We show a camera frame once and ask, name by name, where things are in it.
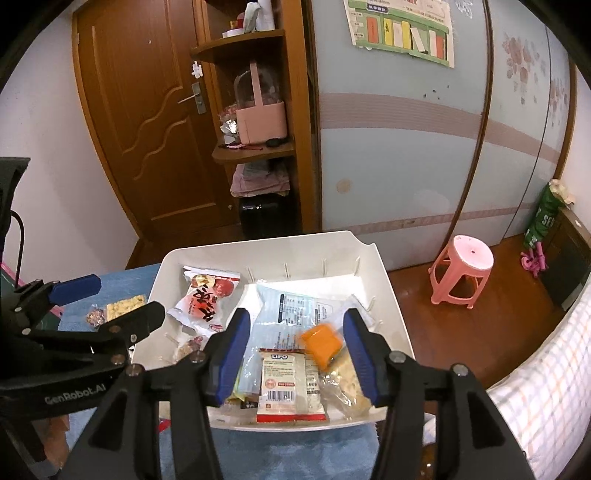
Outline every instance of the screw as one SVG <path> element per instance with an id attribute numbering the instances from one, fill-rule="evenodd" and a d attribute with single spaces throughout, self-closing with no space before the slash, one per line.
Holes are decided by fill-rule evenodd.
<path id="1" fill-rule="evenodd" d="M 465 377 L 468 375 L 468 367 L 466 365 L 455 364 L 452 367 L 452 370 L 458 377 Z"/>
<path id="2" fill-rule="evenodd" d="M 111 363 L 113 365 L 123 365 L 125 363 L 125 356 L 122 355 L 121 353 L 113 355 L 111 357 Z"/>
<path id="3" fill-rule="evenodd" d="M 125 373 L 128 377 L 137 377 L 143 371 L 144 366 L 141 364 L 131 364 L 125 368 Z"/>
<path id="4" fill-rule="evenodd" d="M 389 358 L 395 364 L 403 364 L 406 361 L 406 355 L 398 350 L 390 352 Z"/>
<path id="5" fill-rule="evenodd" d="M 200 364 L 207 358 L 204 352 L 201 350 L 197 350 L 196 352 L 191 352 L 189 355 L 189 360 L 191 360 L 194 364 Z"/>

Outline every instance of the snack package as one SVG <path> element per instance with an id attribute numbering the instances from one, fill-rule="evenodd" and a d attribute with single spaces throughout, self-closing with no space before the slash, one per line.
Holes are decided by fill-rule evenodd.
<path id="1" fill-rule="evenodd" d="M 174 353 L 173 361 L 177 363 L 185 358 L 191 352 L 196 352 L 197 350 L 203 350 L 207 341 L 211 338 L 211 336 L 215 332 L 212 330 L 208 330 L 205 328 L 199 327 L 197 329 L 197 336 L 191 338 L 189 341 L 179 345 L 177 351 Z"/>
<path id="2" fill-rule="evenodd" d="M 185 266 L 184 276 L 189 282 L 189 290 L 168 313 L 194 330 L 200 327 L 223 332 L 225 316 L 229 312 L 223 311 L 222 299 L 234 292 L 240 274 Z"/>
<path id="3" fill-rule="evenodd" d="M 262 389 L 256 421 L 326 420 L 317 383 L 318 369 L 311 358 L 307 362 L 304 354 L 287 352 L 261 355 Z"/>
<path id="4" fill-rule="evenodd" d="M 136 295 L 130 299 L 109 303 L 106 307 L 106 321 L 110 322 L 111 320 L 115 320 L 117 317 L 121 317 L 132 310 L 139 309 L 141 306 L 145 305 L 145 303 L 146 297 L 144 295 Z"/>
<path id="5" fill-rule="evenodd" d="M 302 349 L 300 335 L 329 318 L 342 301 L 315 299 L 257 285 L 262 308 L 246 345 L 238 391 L 258 395 L 261 391 L 262 358 L 259 349 Z"/>
<path id="6" fill-rule="evenodd" d="M 365 415 L 371 407 L 369 399 L 363 396 L 353 361 L 346 348 L 322 372 L 319 383 L 323 398 L 349 419 Z"/>
<path id="7" fill-rule="evenodd" d="M 98 305 L 93 304 L 92 310 L 86 315 L 86 321 L 91 327 L 98 328 L 105 322 L 105 312 Z"/>
<path id="8" fill-rule="evenodd" d="M 301 338 L 306 352 L 322 371 L 319 384 L 323 398 L 347 418 L 367 413 L 371 403 L 363 396 L 349 351 L 343 348 L 343 339 L 332 324 L 318 325 L 304 332 Z"/>

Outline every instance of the nutrition label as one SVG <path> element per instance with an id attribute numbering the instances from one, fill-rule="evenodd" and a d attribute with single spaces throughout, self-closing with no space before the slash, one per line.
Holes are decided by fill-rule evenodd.
<path id="1" fill-rule="evenodd" d="M 316 302 L 310 297 L 282 294 L 279 300 L 279 315 L 277 322 L 301 326 L 303 319 L 313 319 L 314 325 L 326 320 L 333 313 L 330 305 Z"/>

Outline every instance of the pink cloth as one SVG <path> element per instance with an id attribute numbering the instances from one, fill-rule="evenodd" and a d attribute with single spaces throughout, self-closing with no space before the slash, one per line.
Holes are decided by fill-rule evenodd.
<path id="1" fill-rule="evenodd" d="M 290 191 L 290 177 L 283 162 L 270 170 L 265 164 L 240 164 L 232 178 L 230 193 L 234 197 L 254 197 L 264 193 L 287 195 Z"/>

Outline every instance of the black cable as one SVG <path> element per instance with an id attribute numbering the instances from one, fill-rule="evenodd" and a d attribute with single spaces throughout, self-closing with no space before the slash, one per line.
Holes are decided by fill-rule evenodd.
<path id="1" fill-rule="evenodd" d="M 18 288 L 18 279 L 21 276 L 22 250 L 25 248 L 25 225 L 17 212 L 10 210 L 10 215 L 18 222 L 18 226 L 21 229 L 21 245 L 18 248 L 17 272 L 14 275 L 14 289 L 16 290 Z"/>

